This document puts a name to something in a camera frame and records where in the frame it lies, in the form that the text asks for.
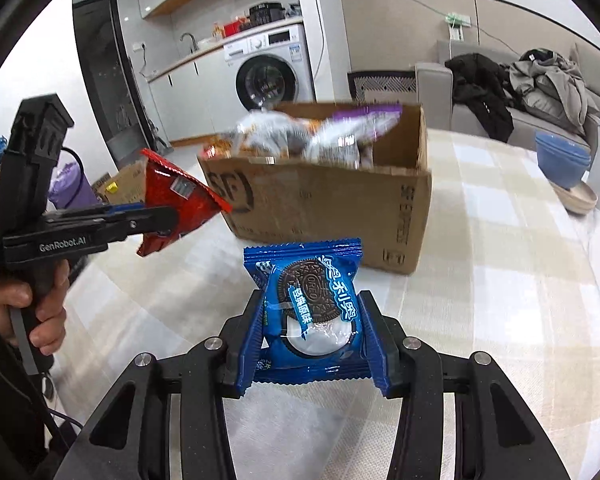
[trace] black sleeve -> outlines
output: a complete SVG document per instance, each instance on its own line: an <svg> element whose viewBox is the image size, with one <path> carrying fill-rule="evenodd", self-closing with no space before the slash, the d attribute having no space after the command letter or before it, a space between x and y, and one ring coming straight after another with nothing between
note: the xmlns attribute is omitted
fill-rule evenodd
<svg viewBox="0 0 600 480"><path fill-rule="evenodd" d="M0 480L30 480L47 455L28 381L13 348L0 336Z"/></svg>

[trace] kitchen faucet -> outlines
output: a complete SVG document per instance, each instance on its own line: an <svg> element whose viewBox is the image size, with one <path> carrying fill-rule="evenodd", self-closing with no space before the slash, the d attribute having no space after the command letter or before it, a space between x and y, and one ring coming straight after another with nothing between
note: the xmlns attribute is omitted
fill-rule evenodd
<svg viewBox="0 0 600 480"><path fill-rule="evenodd" d="M195 52L198 50L198 44L196 43L196 38L193 37L193 34L191 34L190 32L183 32L181 37L180 37L180 41L184 40L185 36L189 36L191 38L191 46L193 48L193 50L191 51L191 53Z"/></svg>

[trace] sf logo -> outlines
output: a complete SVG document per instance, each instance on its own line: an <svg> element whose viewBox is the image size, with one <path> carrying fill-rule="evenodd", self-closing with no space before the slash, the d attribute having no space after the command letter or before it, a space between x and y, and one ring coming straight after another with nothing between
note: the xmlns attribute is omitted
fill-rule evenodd
<svg viewBox="0 0 600 480"><path fill-rule="evenodd" d="M213 190L231 203L234 213L253 210L253 191L243 172L207 173L206 177Z"/></svg>

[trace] wooden plate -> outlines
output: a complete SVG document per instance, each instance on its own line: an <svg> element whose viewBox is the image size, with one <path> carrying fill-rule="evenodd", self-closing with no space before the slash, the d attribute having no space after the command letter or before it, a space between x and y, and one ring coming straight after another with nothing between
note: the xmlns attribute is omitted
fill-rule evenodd
<svg viewBox="0 0 600 480"><path fill-rule="evenodd" d="M572 213L586 215L595 208L598 202L596 193L584 182L579 182L571 189L564 189L551 181L549 184L554 188L564 208Z"/></svg>

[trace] metal screw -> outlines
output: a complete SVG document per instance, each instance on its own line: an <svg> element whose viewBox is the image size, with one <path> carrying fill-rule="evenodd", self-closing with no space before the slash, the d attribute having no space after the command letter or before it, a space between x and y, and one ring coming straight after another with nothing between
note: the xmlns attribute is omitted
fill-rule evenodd
<svg viewBox="0 0 600 480"><path fill-rule="evenodd" d="M488 365L491 363L491 356L487 352L476 352L474 359L479 365Z"/></svg>
<svg viewBox="0 0 600 480"><path fill-rule="evenodd" d="M222 346L222 339L219 337L210 337L205 341L205 348L207 350L218 350Z"/></svg>
<svg viewBox="0 0 600 480"><path fill-rule="evenodd" d="M146 352L142 352L138 354L134 359L134 363L136 366L147 366L152 360L151 354L147 354Z"/></svg>
<svg viewBox="0 0 600 480"><path fill-rule="evenodd" d="M420 341L417 337L405 337L402 344L409 350L417 350L422 346L422 341Z"/></svg>

